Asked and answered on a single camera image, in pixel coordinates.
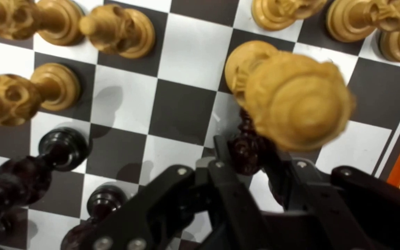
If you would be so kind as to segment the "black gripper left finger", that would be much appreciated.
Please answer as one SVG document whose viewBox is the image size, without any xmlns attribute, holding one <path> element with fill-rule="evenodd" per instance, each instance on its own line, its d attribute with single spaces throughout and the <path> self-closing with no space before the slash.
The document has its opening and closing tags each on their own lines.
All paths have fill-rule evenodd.
<svg viewBox="0 0 400 250">
<path fill-rule="evenodd" d="M 165 250 L 205 211 L 211 232 L 194 250 L 272 250 L 266 224 L 230 168 L 226 148 L 197 168 L 175 164 L 84 236 L 79 250 Z"/>
</svg>

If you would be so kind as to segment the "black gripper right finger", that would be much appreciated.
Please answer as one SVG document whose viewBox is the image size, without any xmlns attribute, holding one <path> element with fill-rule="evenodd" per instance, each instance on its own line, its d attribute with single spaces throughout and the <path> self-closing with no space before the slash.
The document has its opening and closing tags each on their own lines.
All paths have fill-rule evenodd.
<svg viewBox="0 0 400 250">
<path fill-rule="evenodd" d="M 303 159 L 262 157 L 284 211 L 315 218 L 339 250 L 400 250 L 400 189 L 350 166 L 319 171 Z"/>
</svg>

